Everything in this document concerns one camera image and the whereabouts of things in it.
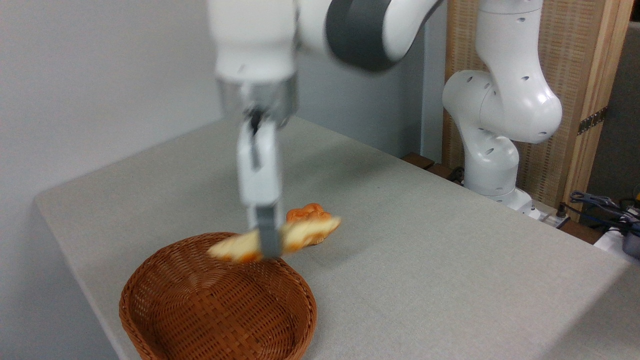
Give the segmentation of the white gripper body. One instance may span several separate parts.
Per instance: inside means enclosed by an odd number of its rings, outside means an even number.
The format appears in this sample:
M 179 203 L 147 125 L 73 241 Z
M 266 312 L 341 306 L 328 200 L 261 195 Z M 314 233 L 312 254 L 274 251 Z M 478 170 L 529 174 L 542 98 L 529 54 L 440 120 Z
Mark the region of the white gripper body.
M 246 207 L 267 207 L 281 200 L 281 151 L 274 121 L 262 120 L 257 126 L 251 120 L 243 122 L 237 141 L 237 173 Z

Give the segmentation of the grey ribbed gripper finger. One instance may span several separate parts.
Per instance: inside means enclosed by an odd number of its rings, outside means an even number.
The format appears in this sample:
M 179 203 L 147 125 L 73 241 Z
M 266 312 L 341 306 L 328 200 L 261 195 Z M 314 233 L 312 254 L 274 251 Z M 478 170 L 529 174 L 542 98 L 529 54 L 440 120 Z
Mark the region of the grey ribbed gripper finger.
M 249 207 L 249 227 L 258 230 L 258 245 L 264 258 L 275 259 L 282 255 L 280 225 L 276 205 Z

